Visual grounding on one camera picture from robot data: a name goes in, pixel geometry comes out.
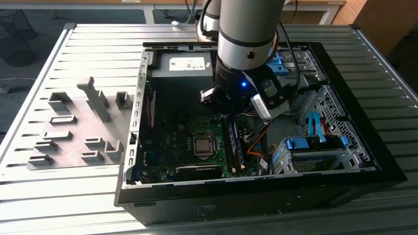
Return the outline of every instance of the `label sticker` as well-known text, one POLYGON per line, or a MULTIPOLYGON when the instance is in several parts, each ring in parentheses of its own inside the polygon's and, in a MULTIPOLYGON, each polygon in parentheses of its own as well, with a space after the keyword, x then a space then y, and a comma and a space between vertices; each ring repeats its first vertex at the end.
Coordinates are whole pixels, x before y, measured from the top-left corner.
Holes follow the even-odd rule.
POLYGON ((264 159, 260 159, 260 166, 267 170, 268 164, 264 159))
POLYGON ((284 63, 284 66, 286 66, 286 67, 294 67, 295 64, 294 64, 294 63, 284 63))
POLYGON ((169 59, 169 71, 204 70, 204 57, 181 57, 169 59))

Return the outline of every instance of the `open computer tower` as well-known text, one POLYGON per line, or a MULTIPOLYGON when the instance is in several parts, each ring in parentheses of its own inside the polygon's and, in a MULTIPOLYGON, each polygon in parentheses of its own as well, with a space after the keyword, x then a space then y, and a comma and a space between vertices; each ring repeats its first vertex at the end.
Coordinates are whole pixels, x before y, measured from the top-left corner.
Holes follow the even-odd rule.
POLYGON ((115 198, 143 224, 331 208, 406 180, 322 44, 291 47, 268 66, 282 86, 299 67, 299 91, 263 122, 200 104, 216 44, 144 44, 115 198))

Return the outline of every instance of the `slotted aluminum table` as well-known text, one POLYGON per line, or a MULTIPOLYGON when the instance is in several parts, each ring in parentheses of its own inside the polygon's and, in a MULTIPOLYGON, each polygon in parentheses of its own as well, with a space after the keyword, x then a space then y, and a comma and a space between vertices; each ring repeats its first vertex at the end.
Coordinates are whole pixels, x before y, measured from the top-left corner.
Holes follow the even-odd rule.
POLYGON ((145 228, 113 206, 119 165, 29 171, 26 161, 40 122, 52 114, 49 93, 70 92, 77 77, 93 76, 104 94, 133 94, 143 42, 193 41, 195 28, 145 24, 65 28, 0 146, 0 233, 418 233, 418 99, 360 31, 348 26, 287 26, 292 41, 323 43, 408 180, 327 211, 145 228))

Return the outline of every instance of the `table leg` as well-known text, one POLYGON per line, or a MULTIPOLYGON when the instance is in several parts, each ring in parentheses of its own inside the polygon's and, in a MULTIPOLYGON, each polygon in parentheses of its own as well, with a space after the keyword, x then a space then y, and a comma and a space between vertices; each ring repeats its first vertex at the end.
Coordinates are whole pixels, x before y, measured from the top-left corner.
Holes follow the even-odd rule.
POLYGON ((153 4, 143 4, 143 11, 144 11, 144 16, 145 16, 145 23, 148 24, 155 24, 153 21, 153 4))
POLYGON ((332 5, 328 7, 327 11, 324 12, 319 24, 331 24, 335 18, 336 12, 339 9, 339 5, 332 5))

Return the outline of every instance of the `motherboard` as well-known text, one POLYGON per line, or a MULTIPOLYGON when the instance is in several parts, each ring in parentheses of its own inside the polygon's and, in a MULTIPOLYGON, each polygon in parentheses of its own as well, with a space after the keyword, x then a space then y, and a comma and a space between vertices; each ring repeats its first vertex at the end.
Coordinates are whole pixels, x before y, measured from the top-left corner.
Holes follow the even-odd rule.
MULTIPOLYGON (((249 133, 249 117, 236 119, 241 144, 249 133)), ((244 159, 244 168, 231 170, 225 153, 221 117, 163 119, 157 147, 144 157, 151 183, 196 179, 233 178, 256 174, 256 160, 244 159)))

